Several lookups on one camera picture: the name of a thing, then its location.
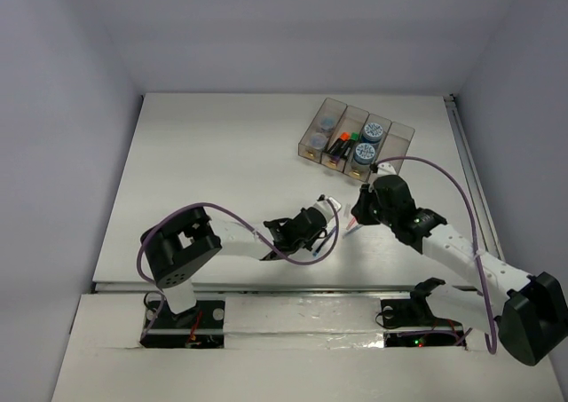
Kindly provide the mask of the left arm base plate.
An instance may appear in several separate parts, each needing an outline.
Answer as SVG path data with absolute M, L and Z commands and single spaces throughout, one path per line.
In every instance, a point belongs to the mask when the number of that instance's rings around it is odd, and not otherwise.
M 174 314 L 157 292 L 145 294 L 145 320 L 139 343 L 147 349 L 222 349 L 225 301 L 198 300 L 189 311 Z

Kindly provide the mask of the clear jar purple clips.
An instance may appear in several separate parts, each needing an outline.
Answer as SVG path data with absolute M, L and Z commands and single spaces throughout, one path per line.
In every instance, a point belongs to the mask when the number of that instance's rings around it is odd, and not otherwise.
M 328 140 L 329 140 L 328 135 L 316 131 L 311 134 L 309 139 L 309 145 L 313 149 L 321 151 L 324 150 L 325 147 L 327 146 Z

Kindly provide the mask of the clear jar blue clips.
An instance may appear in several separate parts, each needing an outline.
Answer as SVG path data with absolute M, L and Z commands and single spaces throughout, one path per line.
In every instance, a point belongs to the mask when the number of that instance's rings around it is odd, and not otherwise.
M 333 133 L 337 125 L 338 118 L 336 116 L 326 115 L 319 119 L 319 129 L 322 133 Z

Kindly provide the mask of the blue white tub front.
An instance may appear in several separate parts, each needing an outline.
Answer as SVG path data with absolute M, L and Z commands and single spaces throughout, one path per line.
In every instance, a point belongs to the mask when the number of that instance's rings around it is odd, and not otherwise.
M 351 166 L 354 169 L 366 169 L 376 156 L 375 147 L 369 143 L 359 143 L 353 152 Z

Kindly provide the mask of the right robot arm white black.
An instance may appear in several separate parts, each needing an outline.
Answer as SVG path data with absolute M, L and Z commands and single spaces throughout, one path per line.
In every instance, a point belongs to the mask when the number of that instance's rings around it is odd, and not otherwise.
M 429 278 L 410 292 L 410 317 L 428 324 L 453 319 L 496 336 L 514 359 L 537 365 L 567 337 L 567 302 L 559 281 L 530 274 L 480 253 L 471 240 L 431 209 L 415 205 L 406 181 L 381 176 L 359 189 L 351 210 L 360 225 L 384 225 L 402 244 L 442 264 L 473 288 L 462 291 Z

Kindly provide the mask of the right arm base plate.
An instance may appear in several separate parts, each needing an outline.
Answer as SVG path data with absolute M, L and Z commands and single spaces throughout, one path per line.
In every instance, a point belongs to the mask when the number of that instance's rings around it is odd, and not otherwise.
M 375 316 L 375 322 L 388 330 L 401 327 L 449 326 L 449 320 L 434 316 L 427 304 L 427 297 L 443 284 L 445 282 L 441 279 L 429 278 L 418 283 L 409 292 L 408 298 L 381 301 L 381 310 Z

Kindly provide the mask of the orange cap highlighter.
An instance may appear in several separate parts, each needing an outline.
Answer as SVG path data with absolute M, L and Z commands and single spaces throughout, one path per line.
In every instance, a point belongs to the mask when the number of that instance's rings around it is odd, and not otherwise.
M 342 148 L 343 144 L 348 140 L 350 134 L 348 132 L 343 132 L 339 138 L 337 138 L 331 147 L 328 148 L 327 153 L 331 156 L 336 156 L 337 152 Z

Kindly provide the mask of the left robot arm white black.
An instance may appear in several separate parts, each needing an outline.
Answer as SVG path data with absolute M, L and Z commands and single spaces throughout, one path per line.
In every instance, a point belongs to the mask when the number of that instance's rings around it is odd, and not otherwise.
M 161 296 L 154 318 L 164 315 L 177 328 L 189 327 L 196 321 L 199 308 L 191 278 L 214 256 L 307 265 L 292 256 L 312 250 L 316 240 L 328 236 L 329 223 L 339 224 L 340 208 L 333 199 L 320 196 L 295 217 L 260 225 L 252 225 L 210 202 L 191 204 L 171 213 L 143 233 L 137 253 L 138 274 L 154 284 Z

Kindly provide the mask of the purple cap highlighter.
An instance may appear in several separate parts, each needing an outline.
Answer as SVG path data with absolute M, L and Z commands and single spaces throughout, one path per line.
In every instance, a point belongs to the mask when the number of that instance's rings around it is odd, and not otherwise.
M 337 163 L 346 157 L 350 145 L 349 139 L 337 139 L 329 149 L 330 162 Z

